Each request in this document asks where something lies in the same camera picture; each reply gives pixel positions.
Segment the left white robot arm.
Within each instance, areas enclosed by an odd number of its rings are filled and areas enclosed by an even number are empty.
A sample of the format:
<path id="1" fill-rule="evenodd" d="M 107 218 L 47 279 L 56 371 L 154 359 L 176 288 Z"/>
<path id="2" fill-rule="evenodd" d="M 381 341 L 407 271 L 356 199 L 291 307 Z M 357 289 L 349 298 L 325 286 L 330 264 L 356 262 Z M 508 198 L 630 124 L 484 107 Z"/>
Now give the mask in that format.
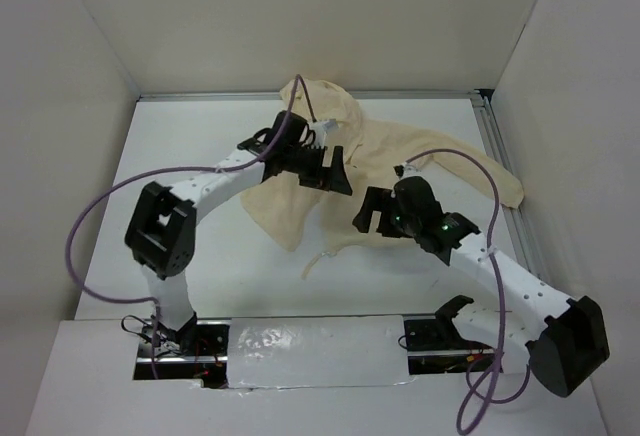
<path id="1" fill-rule="evenodd" d="M 176 355 L 197 343 L 197 315 L 188 296 L 185 270 L 195 254 L 196 228 L 214 209 L 237 194 L 282 172 L 299 186 L 350 196 L 344 149 L 329 146 L 338 124 L 308 122 L 281 111 L 270 128 L 240 142 L 216 170 L 181 182 L 145 185 L 125 234 L 125 244 L 141 265 L 159 313 L 159 341 Z"/>

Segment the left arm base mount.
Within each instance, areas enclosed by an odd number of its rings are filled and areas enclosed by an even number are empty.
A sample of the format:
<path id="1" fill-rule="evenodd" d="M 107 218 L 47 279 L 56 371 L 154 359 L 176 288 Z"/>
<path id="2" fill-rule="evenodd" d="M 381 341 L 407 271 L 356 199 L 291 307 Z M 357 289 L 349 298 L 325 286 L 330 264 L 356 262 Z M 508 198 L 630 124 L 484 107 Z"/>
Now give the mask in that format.
<path id="1" fill-rule="evenodd" d="M 165 330 L 158 330 L 152 342 L 152 324 L 134 315 L 120 321 L 125 332 L 138 342 L 133 379 L 195 380 L 208 389 L 226 389 L 229 321 L 199 320 L 194 336 L 188 336 L 186 346 L 169 339 Z"/>

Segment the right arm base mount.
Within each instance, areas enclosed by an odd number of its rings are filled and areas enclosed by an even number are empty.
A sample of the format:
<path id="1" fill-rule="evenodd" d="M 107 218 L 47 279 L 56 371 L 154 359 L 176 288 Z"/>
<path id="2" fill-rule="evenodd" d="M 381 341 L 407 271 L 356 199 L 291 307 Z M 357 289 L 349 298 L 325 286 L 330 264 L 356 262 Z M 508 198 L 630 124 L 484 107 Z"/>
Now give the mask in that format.
<path id="1" fill-rule="evenodd" d="M 403 317 L 404 333 L 397 343 L 406 351 L 410 375 L 482 372 L 490 366 L 494 351 L 464 339 L 453 324 L 453 318 L 472 302 L 456 296 L 435 313 Z"/>

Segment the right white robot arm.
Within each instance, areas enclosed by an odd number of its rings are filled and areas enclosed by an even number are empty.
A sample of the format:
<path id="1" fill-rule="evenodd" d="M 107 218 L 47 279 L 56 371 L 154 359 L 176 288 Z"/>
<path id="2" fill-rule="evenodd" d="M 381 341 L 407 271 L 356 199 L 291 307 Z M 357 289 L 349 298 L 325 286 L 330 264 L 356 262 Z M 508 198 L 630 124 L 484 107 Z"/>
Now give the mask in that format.
<path id="1" fill-rule="evenodd" d="M 397 170 L 400 177 L 392 188 L 367 188 L 353 226 L 368 232 L 378 213 L 377 233 L 415 241 L 490 291 L 516 319 L 500 336 L 499 312 L 459 295 L 436 312 L 440 343 L 457 348 L 465 341 L 491 347 L 502 342 L 504 372 L 530 369 L 552 394 L 571 395 L 610 356 L 600 306 L 588 296 L 573 299 L 544 283 L 490 245 L 487 234 L 472 221 L 443 211 L 416 168 L 400 165 Z"/>

